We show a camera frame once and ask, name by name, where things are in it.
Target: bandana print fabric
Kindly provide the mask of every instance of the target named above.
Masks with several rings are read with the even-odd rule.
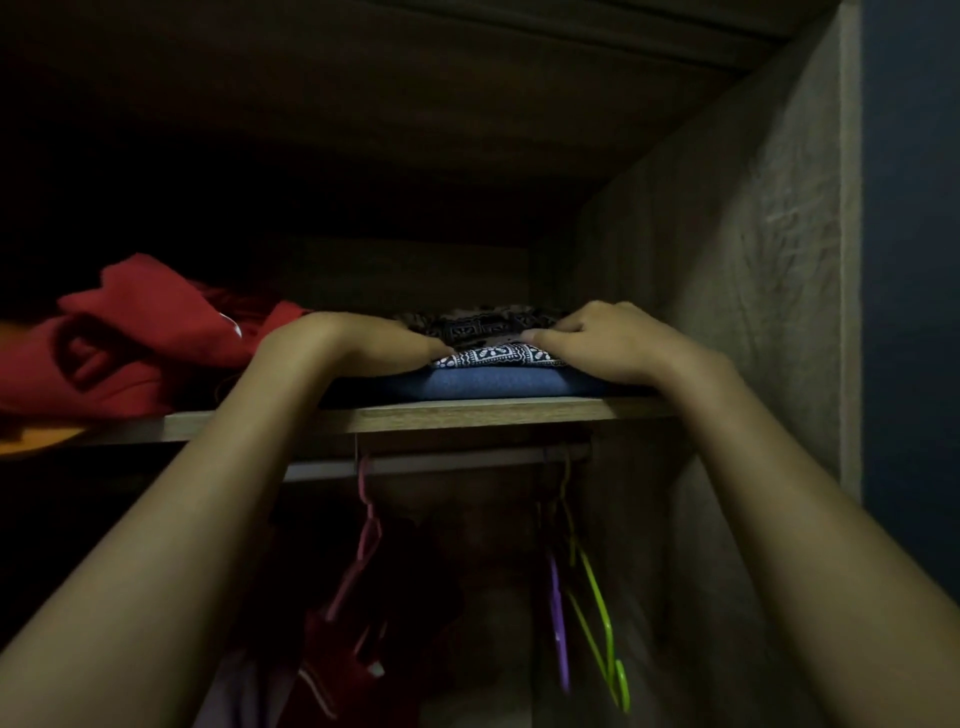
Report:
[[[433,363],[434,369],[467,367],[565,367],[542,349],[520,341],[528,328],[551,328],[562,316],[531,306],[457,310],[440,316],[402,314],[411,330],[443,340],[456,353]]]

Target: crumpled red garment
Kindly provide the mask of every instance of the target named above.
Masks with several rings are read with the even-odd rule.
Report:
[[[305,313],[294,303],[187,280],[143,254],[109,265],[100,288],[58,304],[64,315],[0,351],[0,413],[169,414],[203,369],[243,369],[264,336]]]

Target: hand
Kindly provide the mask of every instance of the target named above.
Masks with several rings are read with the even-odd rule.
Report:
[[[453,354],[440,339],[414,333],[399,321],[327,311],[279,328],[260,349],[328,363],[335,376],[403,374]]]
[[[676,357],[704,351],[632,303],[593,301],[523,340],[589,375],[618,384],[662,386]]]

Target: person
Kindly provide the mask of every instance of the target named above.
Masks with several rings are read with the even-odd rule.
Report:
[[[960,724],[960,611],[725,356],[629,303],[589,303],[524,336],[673,402],[758,593],[838,725]],[[347,313],[270,334],[204,430],[0,655],[3,723],[190,725],[326,386],[447,354],[396,322]]]

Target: person's right hand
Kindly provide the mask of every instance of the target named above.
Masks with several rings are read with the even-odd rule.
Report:
[[[522,338],[572,367],[618,384],[663,385],[676,357],[701,350],[627,302],[590,302],[553,328],[532,328]]]

